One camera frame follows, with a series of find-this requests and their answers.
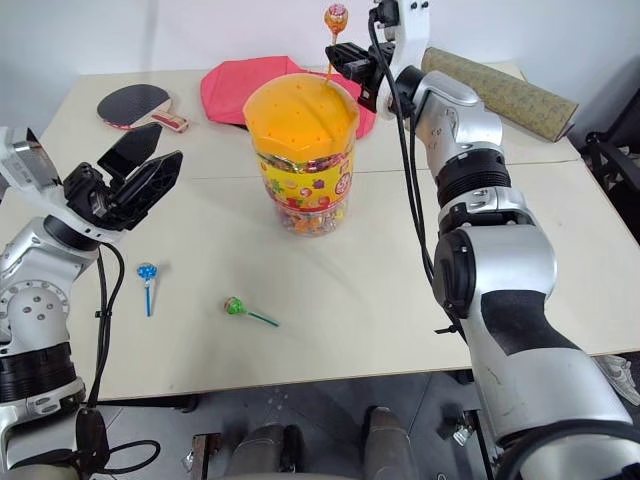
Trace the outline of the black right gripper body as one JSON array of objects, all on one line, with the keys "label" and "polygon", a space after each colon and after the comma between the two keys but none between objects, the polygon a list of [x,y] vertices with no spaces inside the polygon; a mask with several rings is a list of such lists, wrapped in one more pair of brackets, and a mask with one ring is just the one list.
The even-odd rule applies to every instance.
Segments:
[{"label": "black right gripper body", "polygon": [[361,50],[360,56],[365,66],[364,72],[360,74],[361,94],[358,102],[363,107],[376,107],[380,86],[386,79],[383,61],[391,66],[394,50],[395,44],[393,42],[381,43],[378,49],[371,45],[367,50]]}]

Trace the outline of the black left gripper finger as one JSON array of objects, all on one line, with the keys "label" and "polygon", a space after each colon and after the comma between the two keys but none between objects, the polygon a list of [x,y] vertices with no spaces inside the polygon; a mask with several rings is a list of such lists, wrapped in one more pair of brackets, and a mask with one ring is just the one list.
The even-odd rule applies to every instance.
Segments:
[{"label": "black left gripper finger", "polygon": [[127,131],[97,164],[111,176],[128,176],[155,152],[162,129],[150,123]]},{"label": "black left gripper finger", "polygon": [[108,226],[136,226],[176,184],[181,151],[145,161],[108,200]]}]

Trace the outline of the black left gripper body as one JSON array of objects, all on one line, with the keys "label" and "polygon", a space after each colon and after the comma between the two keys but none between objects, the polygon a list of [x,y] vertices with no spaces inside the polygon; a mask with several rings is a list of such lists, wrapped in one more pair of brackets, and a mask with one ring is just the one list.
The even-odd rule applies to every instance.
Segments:
[{"label": "black left gripper body", "polygon": [[82,162],[63,181],[66,205],[96,227],[133,230],[148,215],[150,206],[134,198],[120,199],[125,182],[119,175],[105,182],[99,170]]}]

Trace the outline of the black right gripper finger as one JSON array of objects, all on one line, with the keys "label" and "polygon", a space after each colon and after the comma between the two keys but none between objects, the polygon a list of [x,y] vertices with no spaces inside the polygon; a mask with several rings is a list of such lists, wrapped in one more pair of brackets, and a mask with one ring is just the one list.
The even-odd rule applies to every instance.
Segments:
[{"label": "black right gripper finger", "polygon": [[369,58],[352,60],[343,65],[343,76],[351,81],[369,81],[375,74],[375,62]]},{"label": "black right gripper finger", "polygon": [[334,68],[364,68],[369,64],[368,51],[352,42],[329,45],[325,54]]}]

